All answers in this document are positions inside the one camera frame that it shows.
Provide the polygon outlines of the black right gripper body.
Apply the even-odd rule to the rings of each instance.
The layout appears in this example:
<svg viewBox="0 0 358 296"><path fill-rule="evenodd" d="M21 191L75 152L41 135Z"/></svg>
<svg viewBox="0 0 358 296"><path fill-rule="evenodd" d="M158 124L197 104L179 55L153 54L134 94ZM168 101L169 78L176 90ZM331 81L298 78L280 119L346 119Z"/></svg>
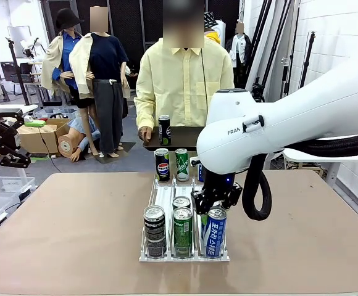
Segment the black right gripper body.
<svg viewBox="0 0 358 296"><path fill-rule="evenodd" d="M227 198L235 181L235 173L220 175L205 169L203 194L205 198Z"/></svg>

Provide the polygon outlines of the person's right hand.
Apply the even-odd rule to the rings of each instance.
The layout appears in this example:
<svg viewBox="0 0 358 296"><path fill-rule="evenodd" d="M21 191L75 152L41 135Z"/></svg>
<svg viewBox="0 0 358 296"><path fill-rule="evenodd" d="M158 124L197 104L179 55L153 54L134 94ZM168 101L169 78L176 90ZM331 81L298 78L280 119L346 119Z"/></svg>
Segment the person's right hand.
<svg viewBox="0 0 358 296"><path fill-rule="evenodd" d="M144 146L147 146L152 138L154 128L143 126L138 130L138 137L143 142Z"/></svg>

